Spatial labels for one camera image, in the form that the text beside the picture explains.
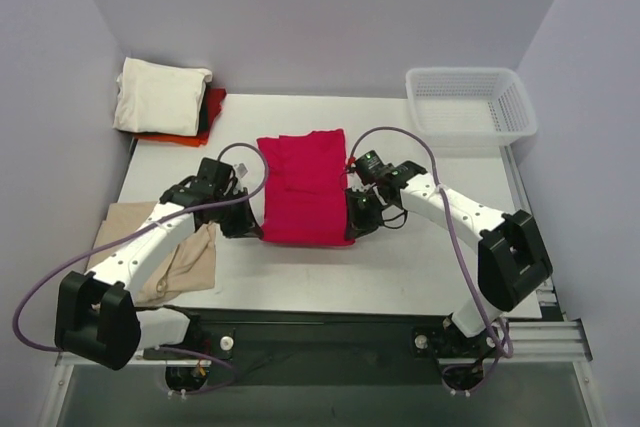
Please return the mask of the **magenta red t shirt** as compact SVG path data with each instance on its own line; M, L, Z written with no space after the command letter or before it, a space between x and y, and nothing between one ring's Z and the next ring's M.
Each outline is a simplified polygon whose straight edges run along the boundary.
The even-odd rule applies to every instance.
M269 166L263 240L307 247L343 247L347 204L346 139L341 129L262 137Z

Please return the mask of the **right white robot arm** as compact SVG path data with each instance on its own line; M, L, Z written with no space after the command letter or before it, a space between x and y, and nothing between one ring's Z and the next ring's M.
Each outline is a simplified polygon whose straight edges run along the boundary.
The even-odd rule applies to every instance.
M478 247L482 231L504 222L503 212L471 199L437 180L432 172L410 179L400 190L408 221L398 230L381 228L355 241L367 272L358 281L366 302L360 313L448 316L459 321L443 330L448 351L465 355L485 328L475 300L488 317L539 320L534 292L509 311L490 304L478 284Z

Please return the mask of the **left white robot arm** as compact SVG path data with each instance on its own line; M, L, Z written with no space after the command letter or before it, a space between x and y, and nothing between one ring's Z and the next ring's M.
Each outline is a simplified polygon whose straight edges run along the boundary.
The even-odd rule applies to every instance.
M201 349L196 314L171 305L215 284L216 234L261 237L236 168L205 158L198 172L163 193L124 245L60 283L54 342L112 370L139 350L167 346L182 359Z

